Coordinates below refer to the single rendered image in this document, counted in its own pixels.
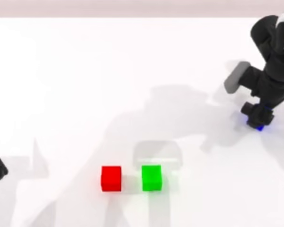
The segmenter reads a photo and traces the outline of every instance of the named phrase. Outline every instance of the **green cube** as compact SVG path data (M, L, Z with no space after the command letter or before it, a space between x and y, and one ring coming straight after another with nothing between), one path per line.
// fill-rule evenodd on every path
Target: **green cube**
M144 192L162 190L161 166L142 166L142 190Z

